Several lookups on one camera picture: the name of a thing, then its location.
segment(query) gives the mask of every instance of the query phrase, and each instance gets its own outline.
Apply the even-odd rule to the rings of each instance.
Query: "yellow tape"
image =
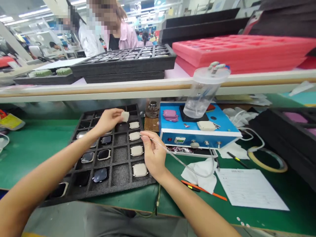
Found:
[[[279,162],[280,168],[279,169],[275,169],[275,168],[272,168],[272,167],[269,167],[269,166],[265,165],[260,160],[258,160],[257,157],[255,157],[253,152],[249,152],[248,151],[248,156],[250,157],[250,159],[253,160],[254,163],[256,163],[261,168],[263,168],[263,169],[265,169],[267,171],[270,171],[270,172],[274,172],[274,173],[284,173],[284,172],[287,171],[287,169],[288,169],[287,164],[285,163],[285,161],[280,156],[278,156],[277,154],[275,154],[274,152],[272,152],[272,151],[270,151],[270,150],[268,150],[266,148],[261,148],[259,150],[264,151],[264,152],[268,153],[269,155],[271,155],[273,158],[275,158]]]

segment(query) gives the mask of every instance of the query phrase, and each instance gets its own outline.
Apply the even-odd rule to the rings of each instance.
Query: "white lab coat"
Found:
[[[92,34],[92,31],[87,29],[85,23],[82,20],[79,20],[79,40],[83,50],[85,51],[86,57],[91,57],[104,53],[105,50],[99,40],[99,38]]]

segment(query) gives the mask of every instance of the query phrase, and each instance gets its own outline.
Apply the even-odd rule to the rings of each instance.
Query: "paper sheet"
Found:
[[[233,206],[289,211],[260,170],[216,170],[226,195]]]

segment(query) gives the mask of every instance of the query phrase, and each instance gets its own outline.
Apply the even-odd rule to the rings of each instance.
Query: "blue machine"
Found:
[[[160,102],[160,138],[167,146],[191,147],[192,143],[198,143],[199,148],[207,149],[205,141],[208,141],[210,148],[221,149],[242,137],[240,131],[232,124],[217,104],[213,104],[215,106],[213,111],[206,113],[211,122],[220,126],[215,131],[201,131],[196,122],[183,122],[179,109],[180,105],[185,105],[185,103]],[[175,110],[179,116],[179,121],[167,121],[163,116],[164,110]]]

